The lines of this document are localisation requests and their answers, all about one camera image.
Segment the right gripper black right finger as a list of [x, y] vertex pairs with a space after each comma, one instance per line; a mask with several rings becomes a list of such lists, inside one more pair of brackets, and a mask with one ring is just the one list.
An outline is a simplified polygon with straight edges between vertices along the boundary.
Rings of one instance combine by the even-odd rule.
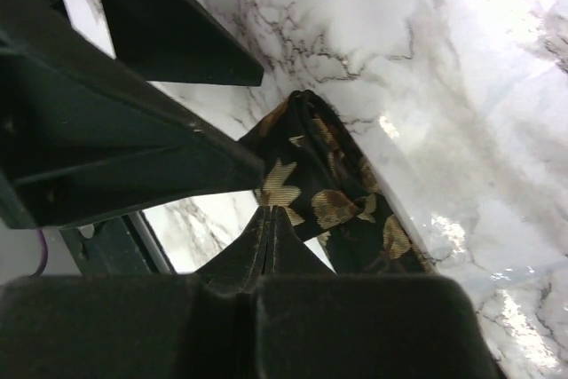
[[264, 256], [264, 274], [297, 276], [335, 273], [296, 236], [284, 208], [273, 206]]

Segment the black gold floral tie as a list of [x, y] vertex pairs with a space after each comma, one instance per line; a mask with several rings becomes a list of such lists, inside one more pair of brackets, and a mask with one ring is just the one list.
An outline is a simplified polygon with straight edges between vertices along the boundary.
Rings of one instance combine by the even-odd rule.
[[282, 207], [296, 236], [317, 239], [336, 272], [432, 272], [323, 98], [293, 92], [240, 142], [264, 162], [258, 203]]

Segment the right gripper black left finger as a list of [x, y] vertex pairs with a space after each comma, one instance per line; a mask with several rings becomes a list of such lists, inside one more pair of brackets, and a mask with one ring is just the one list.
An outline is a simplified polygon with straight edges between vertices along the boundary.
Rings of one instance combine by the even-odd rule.
[[250, 293], [264, 270], [271, 234], [268, 207], [259, 207], [242, 233], [194, 275], [219, 294]]

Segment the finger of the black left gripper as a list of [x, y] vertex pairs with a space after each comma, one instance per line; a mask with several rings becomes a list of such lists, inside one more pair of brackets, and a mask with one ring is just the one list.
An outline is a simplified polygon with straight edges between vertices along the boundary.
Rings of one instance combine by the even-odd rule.
[[263, 66], [197, 0], [100, 4], [116, 58], [147, 81], [228, 86], [262, 82]]
[[1, 218], [67, 228], [193, 195], [249, 190], [263, 164], [113, 61], [93, 69], [1, 31]]

